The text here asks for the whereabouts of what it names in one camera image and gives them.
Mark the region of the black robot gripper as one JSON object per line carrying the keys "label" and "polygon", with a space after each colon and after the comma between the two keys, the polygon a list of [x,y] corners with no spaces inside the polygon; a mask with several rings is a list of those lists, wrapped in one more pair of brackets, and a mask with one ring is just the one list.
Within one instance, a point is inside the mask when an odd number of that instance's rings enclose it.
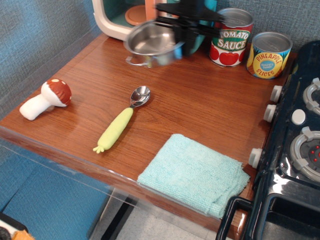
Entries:
{"label": "black robot gripper", "polygon": [[225,22],[225,17],[207,8],[203,0],[158,3],[155,8],[159,12],[176,16],[176,18],[158,16],[155,23],[173,29],[175,42],[184,44],[182,47],[184,56],[190,56],[198,50],[203,42],[203,35],[219,34],[219,28],[204,25],[201,21],[214,24]]}

